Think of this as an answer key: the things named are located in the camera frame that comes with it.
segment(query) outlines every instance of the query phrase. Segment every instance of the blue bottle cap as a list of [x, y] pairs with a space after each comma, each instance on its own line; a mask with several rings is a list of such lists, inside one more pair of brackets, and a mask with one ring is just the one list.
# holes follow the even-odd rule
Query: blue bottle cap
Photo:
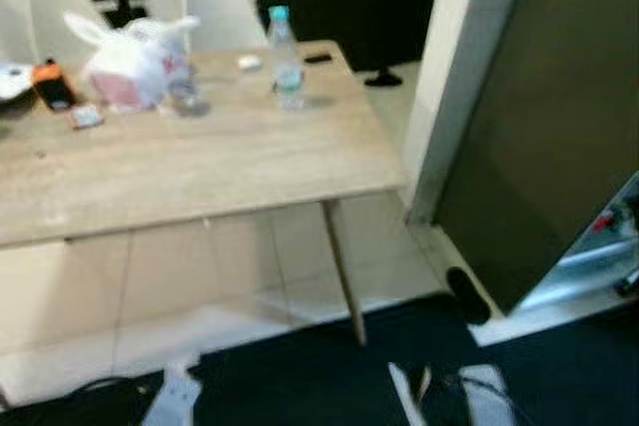
[[289, 7], [286, 5], [276, 5], [269, 9], [269, 15], [274, 22], [286, 22], [289, 20]]

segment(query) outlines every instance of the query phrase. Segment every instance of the chair backrest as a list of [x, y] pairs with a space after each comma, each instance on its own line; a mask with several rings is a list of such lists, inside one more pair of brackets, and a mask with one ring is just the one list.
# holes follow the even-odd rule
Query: chair backrest
[[202, 24], [189, 33], [187, 50], [211, 52], [267, 47], [269, 42], [249, 0], [183, 0], [185, 15]]
[[38, 62], [53, 57], [57, 62], [88, 60], [96, 47], [71, 32], [62, 14], [71, 11], [100, 26], [108, 25], [89, 0], [29, 0], [30, 37], [33, 55]]

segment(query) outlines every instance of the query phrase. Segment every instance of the dark carpet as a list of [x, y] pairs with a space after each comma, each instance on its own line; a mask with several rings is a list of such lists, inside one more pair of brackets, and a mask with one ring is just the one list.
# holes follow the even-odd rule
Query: dark carpet
[[[406, 425], [387, 372], [423, 363], [435, 376], [494, 363], [512, 399], [541, 425], [639, 424], [639, 306], [480, 349], [454, 299], [415, 300], [366, 316], [369, 347], [338, 321], [209, 354], [196, 425]], [[1, 425], [138, 424], [161, 374], [15, 409]], [[141, 394], [139, 386], [146, 393]], [[459, 424], [440, 417], [434, 424]]]

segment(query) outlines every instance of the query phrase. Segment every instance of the white plastic bag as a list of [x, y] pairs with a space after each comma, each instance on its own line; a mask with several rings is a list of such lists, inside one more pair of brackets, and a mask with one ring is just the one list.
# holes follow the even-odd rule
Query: white plastic bag
[[196, 17], [173, 23], [137, 19], [121, 30], [107, 30], [72, 12], [69, 28], [98, 47], [83, 76], [101, 100], [121, 113], [148, 110], [167, 95], [169, 84], [190, 77], [182, 37], [200, 25]]

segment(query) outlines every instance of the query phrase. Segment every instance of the wooden table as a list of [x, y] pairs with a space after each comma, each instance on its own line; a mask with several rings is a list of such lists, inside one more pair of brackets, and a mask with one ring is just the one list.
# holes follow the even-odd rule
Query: wooden table
[[333, 42], [331, 63], [307, 66], [308, 107], [283, 112], [271, 62], [244, 73], [246, 52], [197, 55], [210, 102], [200, 117], [106, 113], [104, 125], [73, 132], [66, 115], [36, 105], [0, 116], [0, 246], [72, 238], [221, 214], [321, 202], [357, 338], [359, 306], [332, 225], [334, 201], [404, 183], [364, 91]]

